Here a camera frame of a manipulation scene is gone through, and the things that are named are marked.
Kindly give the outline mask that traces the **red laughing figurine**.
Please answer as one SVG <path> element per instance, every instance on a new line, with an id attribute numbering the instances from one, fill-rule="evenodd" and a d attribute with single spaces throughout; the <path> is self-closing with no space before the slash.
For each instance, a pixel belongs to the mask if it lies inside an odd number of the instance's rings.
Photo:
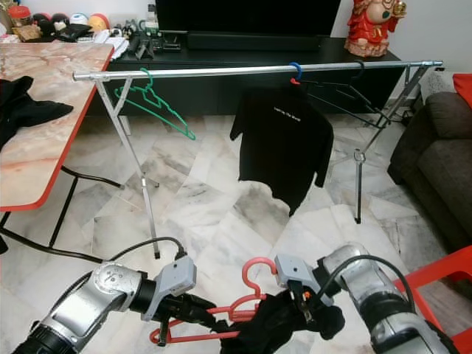
<path id="1" fill-rule="evenodd" d="M 404 0 L 352 0 L 344 49 L 362 58 L 378 58 L 388 52 L 389 34 L 406 16 Z"/>

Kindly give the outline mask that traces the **silver metal clothes rack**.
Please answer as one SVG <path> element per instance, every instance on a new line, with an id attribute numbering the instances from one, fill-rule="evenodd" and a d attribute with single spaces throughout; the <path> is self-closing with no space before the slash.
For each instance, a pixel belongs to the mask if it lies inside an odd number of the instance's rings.
<path id="1" fill-rule="evenodd" d="M 374 61 L 365 62 L 365 70 L 367 69 L 383 69 L 383 68 L 404 68 L 406 71 L 410 71 L 410 68 L 416 68 L 416 71 L 407 80 L 401 94 L 392 104 L 390 111 L 388 112 L 389 118 L 395 114 L 395 112 L 403 105 L 403 102 L 411 94 L 412 91 L 417 87 L 419 81 L 427 73 L 428 69 L 435 67 L 444 66 L 444 62 L 441 60 L 421 60 L 421 61 Z M 334 62 L 325 64 L 307 64 L 302 65 L 303 74 L 305 72 L 323 72 L 323 71 L 340 71 L 359 68 L 360 65 L 357 62 Z M 234 67 L 234 68 L 218 68 L 218 69 L 174 69 L 174 70 L 148 70 L 149 74 L 155 78 L 173 78 L 173 77 L 217 77 L 217 75 L 243 75 L 243 74 L 273 74 L 273 73 L 296 73 L 294 67 L 288 65 L 284 66 L 249 66 L 249 67 Z M 132 72 L 94 72 L 94 73 L 80 73 L 74 72 L 73 80 L 75 81 L 91 81 L 97 86 L 97 92 L 99 97 L 105 104 L 105 110 L 107 111 L 108 117 L 111 118 L 112 124 L 118 132 L 119 138 L 122 141 L 122 145 L 125 146 L 125 150 L 131 156 L 134 162 L 135 168 L 137 168 L 139 174 L 139 184 L 141 184 L 142 195 L 145 200 L 146 215 L 149 218 L 148 226 L 150 229 L 150 239 L 143 240 L 137 245 L 128 247 L 127 250 L 121 251 L 118 255 L 114 256 L 117 260 L 119 257 L 124 256 L 128 252 L 131 252 L 139 247 L 151 245 L 153 247 L 153 255 L 158 260 L 161 257 L 161 250 L 156 245 L 160 240 L 169 240 L 175 243 L 175 245 L 182 249 L 182 245 L 179 240 L 173 237 L 162 237 L 156 236 L 156 222 L 153 216 L 152 203 L 150 202 L 150 195 L 148 192 L 148 183 L 146 182 L 146 175 L 144 170 L 141 168 L 141 162 L 136 156 L 136 152 L 133 149 L 131 141 L 129 141 L 129 135 L 131 135 L 131 129 L 120 120 L 119 111 L 125 104 L 125 95 L 121 98 L 116 98 L 114 90 L 124 86 L 128 87 L 127 80 L 139 80 L 139 78 L 146 77 L 146 74 L 141 71 Z M 375 132 L 371 141 L 365 146 L 356 148 L 354 152 L 354 159 L 357 162 L 356 165 L 356 191 L 357 191 L 357 205 L 354 221 L 361 225 L 363 223 L 363 168 L 364 163 L 367 161 L 367 151 L 370 146 L 374 144 L 374 141 L 380 136 L 381 132 L 385 128 L 378 128 Z"/>

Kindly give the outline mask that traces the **black television console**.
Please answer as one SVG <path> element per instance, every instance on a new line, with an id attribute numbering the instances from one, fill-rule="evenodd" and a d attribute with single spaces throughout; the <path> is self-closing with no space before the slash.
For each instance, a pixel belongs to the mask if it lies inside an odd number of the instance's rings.
<path id="1" fill-rule="evenodd" d="M 125 52 L 118 60 L 108 65 L 111 72 L 166 69 L 214 69 L 242 66 L 286 66 L 298 64 L 321 64 L 333 62 L 356 62 L 357 56 L 344 49 L 343 38 L 324 38 L 320 48 L 314 52 L 267 52 L 236 50 L 191 50 L 162 52 L 156 57 L 136 58 Z M 365 69 L 361 77 L 352 81 L 358 68 L 340 71 L 304 71 L 305 88 L 316 95 L 314 104 L 327 114 L 334 114 L 340 105 L 355 114 L 363 114 L 364 105 L 344 97 L 328 87 L 316 86 L 316 81 L 352 83 L 361 94 L 369 99 L 375 108 L 387 104 L 390 97 L 398 94 L 398 84 L 403 81 L 403 69 Z M 243 92 L 252 88 L 289 87 L 292 73 L 218 75 L 218 77 L 163 78 L 155 80 L 154 90 L 181 115 L 186 117 L 203 115 L 236 114 Z"/>

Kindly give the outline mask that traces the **yellow red round plush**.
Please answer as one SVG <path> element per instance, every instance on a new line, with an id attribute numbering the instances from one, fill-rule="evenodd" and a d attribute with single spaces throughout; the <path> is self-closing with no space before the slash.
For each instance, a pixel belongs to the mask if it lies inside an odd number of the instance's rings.
<path id="1" fill-rule="evenodd" d="M 110 30 L 108 18 L 101 13 L 94 13 L 88 17 L 88 26 L 91 27 L 92 32 L 101 32 L 103 30 Z"/>

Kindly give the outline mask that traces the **black flat television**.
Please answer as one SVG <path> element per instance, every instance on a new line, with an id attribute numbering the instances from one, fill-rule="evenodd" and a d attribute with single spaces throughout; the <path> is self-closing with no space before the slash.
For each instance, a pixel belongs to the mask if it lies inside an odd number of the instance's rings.
<path id="1" fill-rule="evenodd" d="M 155 0 L 163 30 L 327 36 L 341 0 Z"/>

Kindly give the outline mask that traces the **white paper stack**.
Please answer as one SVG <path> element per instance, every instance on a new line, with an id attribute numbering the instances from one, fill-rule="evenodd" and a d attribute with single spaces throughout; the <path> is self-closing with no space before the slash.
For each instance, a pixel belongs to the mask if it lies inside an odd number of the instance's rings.
<path id="1" fill-rule="evenodd" d="M 129 41 L 124 37 L 109 37 L 105 40 L 105 44 L 109 44 L 114 48 L 114 51 L 111 54 L 111 60 L 117 60 L 117 58 L 120 58 L 129 47 Z"/>

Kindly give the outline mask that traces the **marble table with red edge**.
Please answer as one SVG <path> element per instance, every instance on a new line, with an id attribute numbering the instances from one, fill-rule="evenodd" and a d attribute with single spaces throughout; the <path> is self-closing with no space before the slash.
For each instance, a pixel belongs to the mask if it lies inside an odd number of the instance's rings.
<path id="1" fill-rule="evenodd" d="M 28 94 L 37 101 L 73 107 L 70 114 L 36 127 L 21 128 L 0 152 L 0 210 L 11 212 L 41 208 L 63 170 L 75 135 L 97 90 L 90 82 L 77 82 L 74 72 L 107 69 L 114 47 L 91 43 L 1 44 L 3 80 L 33 78 Z"/>

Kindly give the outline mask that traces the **dark brown sofa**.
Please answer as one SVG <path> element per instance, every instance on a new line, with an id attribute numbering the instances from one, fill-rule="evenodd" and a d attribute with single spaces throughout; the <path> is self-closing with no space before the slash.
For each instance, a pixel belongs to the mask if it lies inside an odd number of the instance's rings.
<path id="1" fill-rule="evenodd" d="M 421 203 L 449 253 L 472 246 L 472 107 L 436 92 L 412 115 L 388 174 Z"/>

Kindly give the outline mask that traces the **black shirt with red collar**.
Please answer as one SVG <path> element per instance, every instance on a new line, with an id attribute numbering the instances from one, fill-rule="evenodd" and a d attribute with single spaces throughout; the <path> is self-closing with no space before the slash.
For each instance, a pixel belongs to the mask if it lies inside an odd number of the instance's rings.
<path id="1" fill-rule="evenodd" d="M 333 155 L 333 125 L 294 86 L 245 90 L 230 139 L 240 140 L 240 181 L 269 186 L 293 215 L 311 186 L 323 187 Z"/>

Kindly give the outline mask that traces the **black loose garment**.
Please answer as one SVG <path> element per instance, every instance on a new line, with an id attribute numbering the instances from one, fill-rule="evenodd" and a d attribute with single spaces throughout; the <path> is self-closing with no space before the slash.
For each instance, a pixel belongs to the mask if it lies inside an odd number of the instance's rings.
<path id="1" fill-rule="evenodd" d="M 34 127 L 70 114 L 74 107 L 50 100 L 36 100 L 29 94 L 34 78 L 24 75 L 17 80 L 0 80 L 0 140 L 4 144 L 23 127 Z"/>

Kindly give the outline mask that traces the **red cushion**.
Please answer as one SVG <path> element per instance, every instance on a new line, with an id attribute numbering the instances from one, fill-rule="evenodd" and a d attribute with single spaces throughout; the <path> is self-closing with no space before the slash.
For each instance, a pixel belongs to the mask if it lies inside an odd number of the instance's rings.
<path id="1" fill-rule="evenodd" d="M 472 109 L 472 73 L 454 73 L 452 80 L 455 92 Z"/>

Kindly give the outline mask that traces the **red plastic hanger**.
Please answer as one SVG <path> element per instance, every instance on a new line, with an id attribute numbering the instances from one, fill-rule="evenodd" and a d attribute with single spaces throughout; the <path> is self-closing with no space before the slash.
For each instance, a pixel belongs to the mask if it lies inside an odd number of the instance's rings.
<path id="1" fill-rule="evenodd" d="M 240 310 L 239 307 L 245 304 L 246 302 L 262 301 L 266 299 L 266 294 L 262 292 L 260 286 L 249 279 L 249 271 L 252 266 L 255 266 L 256 264 L 264 264 L 265 266 L 267 266 L 273 276 L 276 276 L 276 274 L 279 273 L 277 272 L 277 267 L 274 265 L 273 260 L 269 259 L 269 257 L 253 257 L 252 259 L 247 260 L 242 270 L 240 270 L 240 276 L 242 277 L 243 284 L 249 287 L 249 289 L 253 290 L 253 292 L 234 300 L 233 303 L 229 306 L 215 307 L 209 309 L 208 311 L 210 314 L 225 313 L 227 315 L 227 318 L 229 318 L 230 321 L 233 321 L 235 323 L 247 322 L 251 320 L 253 316 L 255 316 L 259 304 L 256 304 L 255 307 L 250 310 Z M 183 320 L 175 319 L 169 324 L 161 324 L 161 326 L 152 331 L 149 336 L 150 340 L 153 344 L 156 344 L 159 347 L 164 347 L 166 344 L 192 343 L 192 341 L 208 341 L 215 339 L 230 339 L 238 335 L 238 331 L 229 331 L 229 333 L 219 333 L 219 331 L 216 331 L 216 333 L 209 333 L 203 335 L 190 335 L 180 337 L 173 336 L 170 333 L 171 328 L 178 326 L 183 322 Z"/>

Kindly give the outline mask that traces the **dark navy shirt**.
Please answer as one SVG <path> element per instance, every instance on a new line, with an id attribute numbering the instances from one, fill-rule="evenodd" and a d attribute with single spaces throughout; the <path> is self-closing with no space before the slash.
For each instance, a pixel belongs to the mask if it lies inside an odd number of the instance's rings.
<path id="1" fill-rule="evenodd" d="M 345 320 L 338 306 L 320 307 L 312 310 L 311 316 L 313 324 L 308 324 L 290 291 L 269 294 L 252 320 L 234 324 L 238 335 L 221 340 L 220 354 L 273 354 L 297 331 L 309 330 L 331 340 L 343 330 Z"/>

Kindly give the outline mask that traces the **black soundbar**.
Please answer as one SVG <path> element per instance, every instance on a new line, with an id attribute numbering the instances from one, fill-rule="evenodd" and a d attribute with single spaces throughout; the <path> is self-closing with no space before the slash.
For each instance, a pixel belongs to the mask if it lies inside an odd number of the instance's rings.
<path id="1" fill-rule="evenodd" d="M 239 32 L 187 33 L 189 49 L 269 52 L 310 52 L 321 47 L 319 36 L 259 35 Z"/>

